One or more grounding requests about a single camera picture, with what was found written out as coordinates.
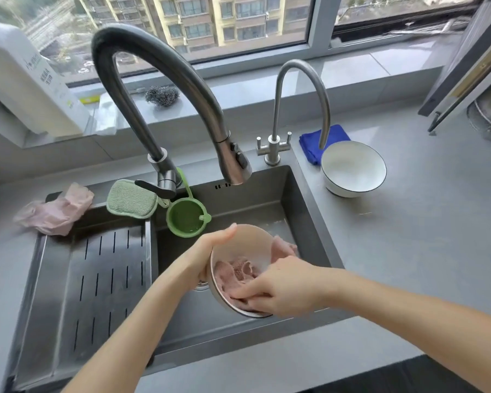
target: pink cloth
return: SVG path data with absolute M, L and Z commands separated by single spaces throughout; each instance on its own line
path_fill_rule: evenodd
M 283 241 L 275 236 L 271 244 L 271 263 L 288 256 L 295 256 L 296 245 Z M 222 295 L 238 309 L 254 311 L 247 299 L 235 299 L 230 297 L 232 292 L 241 285 L 252 281 L 260 275 L 260 270 L 244 256 L 231 261 L 218 260 L 215 263 L 215 282 Z
M 18 211 L 13 220 L 49 236 L 66 236 L 90 207 L 94 196 L 86 187 L 72 183 L 64 197 L 48 203 L 33 201 Z

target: bowl rim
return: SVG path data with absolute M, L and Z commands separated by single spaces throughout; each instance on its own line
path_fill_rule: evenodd
M 331 182 L 333 185 L 341 188 L 342 190 L 345 190 L 346 192 L 351 192 L 351 193 L 368 193 L 368 192 L 372 192 L 373 190 L 376 190 L 378 189 L 380 186 L 382 186 L 382 184 L 385 182 L 385 179 L 387 178 L 387 165 L 385 163 L 385 160 L 384 158 L 380 155 L 380 153 L 378 151 L 376 151 L 375 149 L 373 149 L 371 146 L 369 145 L 366 145 L 366 144 L 363 144 L 361 142 L 358 142 L 356 140 L 341 140 L 340 142 L 335 142 L 329 146 L 327 146 L 327 149 L 324 150 L 324 152 L 322 153 L 322 158 L 324 157 L 324 154 L 326 153 L 326 151 L 330 148 L 332 148 L 334 145 L 337 145 L 337 144 L 341 144 L 343 142 L 351 142 L 351 143 L 355 143 L 355 144 L 360 144 L 360 145 L 364 145 L 365 147 L 373 150 L 376 154 L 378 154 L 378 156 L 380 157 L 380 159 L 382 160 L 382 162 L 384 163 L 384 170 L 385 170 L 385 174 L 384 174 L 384 179 L 382 179 L 382 181 L 378 184 L 378 186 L 374 187 L 373 189 L 369 189 L 369 190 L 362 190 L 362 191 L 358 191 L 358 190 L 350 190 L 350 189 L 346 189 L 345 187 L 342 187 L 340 186 L 339 184 L 335 183 L 331 178 L 329 178 L 327 176 L 327 173 L 326 171 L 324 170 L 324 165 L 322 164 L 322 162 L 320 162 L 320 169 L 322 171 L 322 174 L 324 175 L 324 177 L 326 177 L 326 179 Z
M 263 230 L 261 227 L 258 227 L 258 226 L 255 226 L 255 225 L 250 225 L 250 224 L 247 224 L 247 223 L 241 223 L 241 224 L 238 224 L 238 226 L 252 226 L 255 229 L 261 230 L 262 232 L 269 234 L 270 237 L 274 238 L 268 231 Z M 272 313 L 267 313 L 267 312 L 250 312 L 250 311 L 247 311 L 247 310 L 242 310 L 242 309 L 237 308 L 232 303 L 229 303 L 229 301 L 222 295 L 222 293 L 218 289 L 218 286 L 216 285 L 216 282 L 215 282 L 215 273 L 214 273 L 214 270 L 213 270 L 213 253 L 214 253 L 214 248 L 211 250 L 211 254 L 209 256 L 209 262 L 207 263 L 207 267 L 209 268 L 209 273 L 206 273 L 206 274 L 208 274 L 208 277 L 211 280 L 209 282 L 209 287 L 210 288 L 214 287 L 216 293 L 223 300 L 223 302 L 225 304 L 227 304 L 230 309 L 232 309 L 235 312 L 241 314 L 242 316 L 246 316 L 246 317 L 249 317 L 249 318 L 266 318 L 266 317 L 273 316 Z

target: kitchen sink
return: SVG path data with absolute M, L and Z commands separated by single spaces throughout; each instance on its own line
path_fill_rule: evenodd
M 233 222 L 253 224 L 295 243 L 299 256 L 312 264 L 343 267 L 293 152 L 285 152 L 275 167 L 254 152 L 247 156 L 254 172 L 238 186 L 222 180 L 216 159 L 182 166 L 194 197 L 212 216 L 206 232 Z M 154 176 L 129 178 L 152 181 Z M 11 356 L 12 391 L 62 387 L 131 313 L 152 281 L 196 240 L 173 235 L 164 209 L 146 221 L 108 213 L 104 202 L 113 182 L 89 187 L 95 204 L 68 237 L 38 237 Z M 184 196 L 180 189 L 177 197 Z M 323 309 L 305 317 L 247 318 L 224 308 L 200 282 L 180 301 L 145 374 L 350 316 Z

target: ceramic bowl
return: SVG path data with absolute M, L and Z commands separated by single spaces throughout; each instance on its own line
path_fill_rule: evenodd
M 264 318 L 271 316 L 270 313 L 241 310 L 230 303 L 216 286 L 214 267 L 218 260 L 232 260 L 239 256 L 245 256 L 263 272 L 271 263 L 272 243 L 273 236 L 267 231 L 254 225 L 238 225 L 231 240 L 213 248 L 210 261 L 207 264 L 207 280 L 211 293 L 222 306 L 246 317 Z
M 324 184 L 341 197 L 359 197 L 378 188 L 385 180 L 385 162 L 368 145 L 352 140 L 330 145 L 322 155 Z

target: gooseneck faucet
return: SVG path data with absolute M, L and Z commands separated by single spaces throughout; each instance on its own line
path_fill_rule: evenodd
M 284 84 L 285 74 L 289 69 L 296 68 L 304 72 L 313 85 L 315 86 L 320 106 L 322 109 L 322 132 L 320 134 L 319 147 L 323 149 L 326 146 L 327 137 L 329 136 L 329 128 L 331 126 L 331 110 L 329 109 L 329 98 L 327 96 L 326 87 L 318 73 L 307 62 L 300 59 L 291 59 L 284 63 L 276 78 L 276 93 L 275 93 L 275 111 L 273 119 L 273 133 L 268 138 L 268 145 L 262 145 L 262 138 L 256 138 L 256 154 L 263 156 L 265 154 L 265 162 L 268 165 L 277 165 L 280 162 L 279 152 L 291 149 L 291 132 L 288 132 L 288 139 L 285 142 L 280 141 L 277 134 L 278 119 L 280 111 L 280 99 L 282 98 L 282 85 Z
M 251 175 L 251 165 L 223 121 L 222 108 L 215 95 L 193 67 L 172 47 L 135 26 L 115 23 L 95 33 L 92 59 L 100 81 L 125 117 L 158 173 L 157 185 L 136 181 L 138 186 L 155 192 L 160 198 L 173 198 L 182 180 L 167 151 L 161 148 L 134 104 L 118 73 L 117 52 L 136 55 L 167 76 L 193 104 L 215 145 L 223 178 L 241 184 Z

